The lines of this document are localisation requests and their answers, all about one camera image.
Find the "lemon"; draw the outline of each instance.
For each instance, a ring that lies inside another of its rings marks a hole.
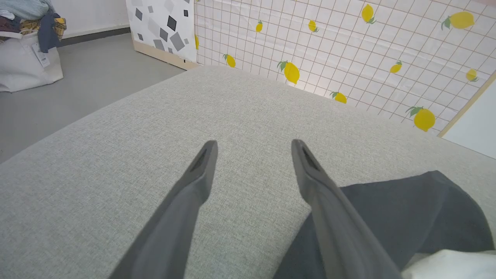
[[[424,107],[411,107],[406,112],[410,111],[410,117],[415,115],[413,123],[420,130],[427,132],[430,128],[434,126],[435,116],[434,114]]]
[[[443,26],[449,29],[450,26],[453,25],[456,29],[465,29],[474,24],[474,16],[467,11],[461,11],[452,14],[445,21],[443,21],[441,23],[441,30]]]
[[[234,60],[234,58],[232,56],[230,56],[229,54],[224,54],[224,60],[227,62],[227,65],[229,65],[231,68],[234,68],[236,67],[236,61]]]
[[[261,20],[259,20],[259,21],[258,21],[258,24],[256,25],[255,31],[256,31],[256,32],[260,32],[260,31],[262,31],[262,27],[263,27],[262,21],[261,21]]]
[[[400,60],[398,60],[398,62],[396,62],[396,64],[394,64],[394,65],[391,67],[391,69],[389,70],[389,72],[391,72],[391,73],[397,73],[397,72],[399,72],[399,71],[401,70],[401,66],[402,66],[402,65],[403,65],[403,64],[401,63],[401,61],[400,61]]]
[[[300,70],[291,62],[288,61],[280,61],[277,64],[277,67],[279,69],[284,70],[284,75],[286,78],[296,84],[298,82],[298,79],[300,79]]]
[[[311,20],[311,21],[309,22],[309,29],[310,29],[310,31],[312,31],[312,32],[318,32],[318,28],[317,28],[317,26],[315,25],[315,21]]]
[[[332,98],[338,102],[346,104],[346,97],[342,93],[332,92]]]
[[[366,23],[374,24],[375,20],[373,19],[373,8],[369,4],[367,4],[362,10],[362,19]]]
[[[477,80],[479,80],[479,78],[477,77],[477,71],[474,69],[470,69],[467,72],[466,77],[467,77],[468,81],[472,81],[472,82],[476,82]]]

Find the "white label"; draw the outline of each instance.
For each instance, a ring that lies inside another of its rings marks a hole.
[[[38,58],[38,61],[40,62],[41,66],[43,68],[46,68],[50,65],[50,60],[48,60],[47,54],[42,53],[40,50],[40,45],[38,43],[33,44],[31,48],[34,51],[34,54],[36,55],[36,58]]]

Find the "wooden board edge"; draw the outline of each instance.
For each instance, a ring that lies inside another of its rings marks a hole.
[[[475,95],[455,115],[455,117],[453,117],[453,119],[451,119],[451,121],[448,123],[448,125],[446,125],[446,127],[444,127],[444,129],[442,129],[442,131],[439,134],[437,134],[437,136],[442,138],[449,131],[449,129],[451,129],[451,127],[453,127],[453,125],[455,125],[455,123],[463,116],[463,114],[468,111],[468,109],[475,103],[475,101],[477,101],[477,99],[479,99],[479,97],[482,95],[482,93],[484,93],[488,89],[489,85],[491,85],[495,79],[496,79],[496,71],[488,78],[488,80],[481,86],[481,88],[479,88],[479,90],[477,90]]]
[[[168,53],[152,46],[137,42],[134,39],[132,40],[132,45],[134,46],[134,50],[136,50],[137,52],[141,52],[158,60],[167,62],[181,69],[190,70],[199,66],[198,64],[188,60],[184,60],[175,54]]]

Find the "white basket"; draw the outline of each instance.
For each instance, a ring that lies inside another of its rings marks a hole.
[[[63,78],[57,48],[39,52],[38,32],[0,32],[0,36],[11,38],[0,44],[0,91],[16,92]]]

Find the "gray floor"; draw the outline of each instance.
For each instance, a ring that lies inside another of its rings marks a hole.
[[[0,163],[72,122],[184,70],[134,51],[130,34],[59,48],[64,78],[0,92]]]

